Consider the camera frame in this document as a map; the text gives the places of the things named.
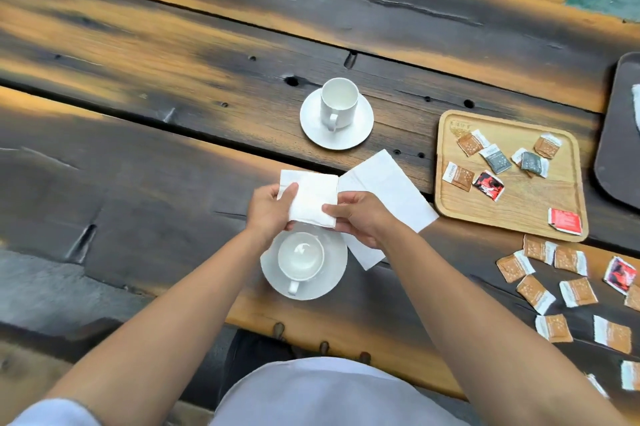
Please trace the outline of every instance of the folded napkin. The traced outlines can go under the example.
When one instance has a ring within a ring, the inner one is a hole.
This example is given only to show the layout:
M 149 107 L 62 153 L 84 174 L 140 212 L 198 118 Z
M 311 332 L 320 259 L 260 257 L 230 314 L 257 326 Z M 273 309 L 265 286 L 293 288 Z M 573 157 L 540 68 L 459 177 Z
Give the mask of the folded napkin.
M 389 212 L 416 232 L 438 218 L 437 212 L 386 150 L 376 153 L 340 177 L 338 192 L 348 190 L 375 194 Z M 350 234 L 342 236 L 365 270 L 384 259 L 382 251 L 370 249 Z
M 338 177 L 322 173 L 282 170 L 278 198 L 293 182 L 298 182 L 296 198 L 289 209 L 289 220 L 320 227 L 335 227 L 335 218 L 322 211 L 323 204 L 338 203 Z

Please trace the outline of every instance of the wooden tray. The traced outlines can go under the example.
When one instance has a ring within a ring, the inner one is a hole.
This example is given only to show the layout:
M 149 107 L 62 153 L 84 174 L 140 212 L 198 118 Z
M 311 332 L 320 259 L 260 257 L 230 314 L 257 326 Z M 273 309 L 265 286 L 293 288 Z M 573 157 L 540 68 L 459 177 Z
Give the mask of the wooden tray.
M 640 52 L 623 55 L 618 62 L 607 115 L 600 136 L 594 173 L 610 196 L 640 209 L 640 133 L 636 127 L 633 84 L 640 84 Z
M 490 143 L 496 143 L 511 163 L 511 155 L 521 147 L 532 149 L 542 133 L 554 134 L 562 140 L 563 145 L 550 162 L 547 179 L 539 176 L 530 178 L 515 163 L 512 168 L 500 173 L 498 178 L 504 182 L 505 189 L 498 202 L 494 202 L 477 188 L 472 187 L 466 192 L 442 180 L 442 173 L 449 162 L 475 172 L 476 176 L 484 170 L 491 170 L 479 153 L 468 157 L 458 146 L 460 136 L 476 129 Z M 436 151 L 435 203 L 443 215 L 564 241 L 580 242 L 588 236 L 580 152 L 578 141 L 572 134 L 534 124 L 450 110 L 440 117 Z M 567 234 L 551 227 L 548 224 L 549 207 L 580 215 L 582 234 Z

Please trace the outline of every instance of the dark tray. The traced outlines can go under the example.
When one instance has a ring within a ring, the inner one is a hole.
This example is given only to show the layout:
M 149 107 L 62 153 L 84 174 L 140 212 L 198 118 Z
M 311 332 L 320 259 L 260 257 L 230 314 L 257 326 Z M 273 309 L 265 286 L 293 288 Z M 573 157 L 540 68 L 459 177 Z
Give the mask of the dark tray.
M 631 87 L 640 84 L 640 52 L 618 61 L 594 172 L 610 196 L 640 209 L 640 131 Z

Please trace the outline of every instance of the white cup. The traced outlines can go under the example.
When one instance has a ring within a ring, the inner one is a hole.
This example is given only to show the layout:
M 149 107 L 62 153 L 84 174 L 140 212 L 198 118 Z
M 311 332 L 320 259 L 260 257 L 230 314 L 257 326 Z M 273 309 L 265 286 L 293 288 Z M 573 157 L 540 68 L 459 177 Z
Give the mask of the white cup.
M 320 91 L 320 117 L 329 131 L 353 122 L 359 97 L 358 86 L 349 79 L 336 77 L 324 83 Z
M 289 284 L 290 295 L 295 296 L 301 282 L 320 272 L 324 264 L 324 247 L 313 234 L 296 232 L 288 236 L 278 250 L 278 266 Z

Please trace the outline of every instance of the person's right hand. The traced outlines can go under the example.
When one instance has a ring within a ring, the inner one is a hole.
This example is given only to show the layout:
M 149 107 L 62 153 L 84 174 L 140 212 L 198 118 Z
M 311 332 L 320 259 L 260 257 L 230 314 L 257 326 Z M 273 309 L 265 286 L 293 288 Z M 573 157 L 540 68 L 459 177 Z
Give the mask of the person's right hand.
M 380 249 L 382 233 L 396 220 L 370 192 L 341 192 L 338 205 L 324 204 L 322 210 L 337 218 L 334 230 L 351 234 L 373 249 Z

